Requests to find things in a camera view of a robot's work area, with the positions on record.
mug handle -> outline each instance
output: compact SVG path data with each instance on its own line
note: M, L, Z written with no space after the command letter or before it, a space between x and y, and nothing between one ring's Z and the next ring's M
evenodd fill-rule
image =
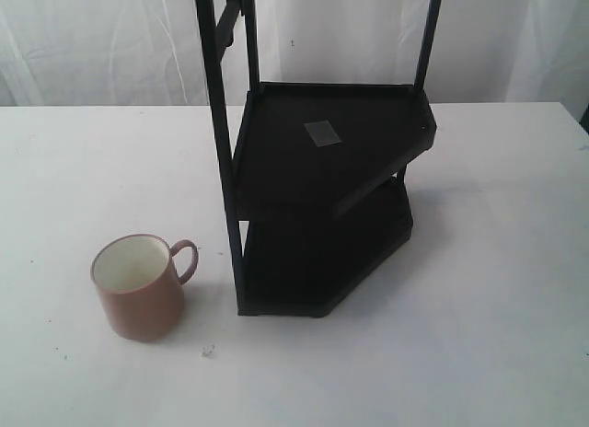
M194 275L196 271L196 266L197 264L199 264L199 250L196 248L196 245L192 243L190 240L180 240L178 243L176 243L174 246L170 248L169 253L172 255L172 257L174 257L184 248L192 249L192 260L191 265L188 267L188 269L178 277L180 284L184 284L191 278L192 275Z

black shelf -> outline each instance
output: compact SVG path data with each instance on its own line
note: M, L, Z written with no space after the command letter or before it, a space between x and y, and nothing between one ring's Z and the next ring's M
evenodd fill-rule
M250 224L239 315L327 315L409 240L412 226L405 186L396 179L337 221Z
M375 86L260 82L255 0L227 0L218 24L195 0L239 315L323 317L410 238L404 178L435 136L423 84L441 1L413 85ZM231 155L221 60L240 13L249 92ZM317 122L338 140L317 146Z
M435 121L411 85L262 83L248 97L236 164L241 220L333 219L429 149ZM316 146L328 121L341 143Z

white backdrop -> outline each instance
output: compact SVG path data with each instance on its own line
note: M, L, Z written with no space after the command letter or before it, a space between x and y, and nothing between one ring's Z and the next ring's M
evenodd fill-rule
M257 0L267 80L401 83L429 0ZM225 0L216 0L217 17ZM248 85L243 23L224 59ZM589 102L589 0L443 0L434 102ZM0 0L0 105L205 104L193 0Z

black tray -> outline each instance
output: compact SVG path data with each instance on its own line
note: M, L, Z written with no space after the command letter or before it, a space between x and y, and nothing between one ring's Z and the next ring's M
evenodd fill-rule
M412 227L405 185L394 178L337 221L250 223L239 315L327 315Z
M305 124L341 143L318 147ZM234 156L241 220L341 216L429 149L435 121L411 85L262 83L249 93Z

ceramic mug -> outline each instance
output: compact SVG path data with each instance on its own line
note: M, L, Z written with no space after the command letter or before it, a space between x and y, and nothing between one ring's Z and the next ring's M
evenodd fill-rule
M172 257L184 248L192 249L192 261L178 275ZM91 276L114 331L139 341L165 335L182 314L182 285L198 261L198 250L189 240L170 248L160 237L137 234L108 244L92 262Z

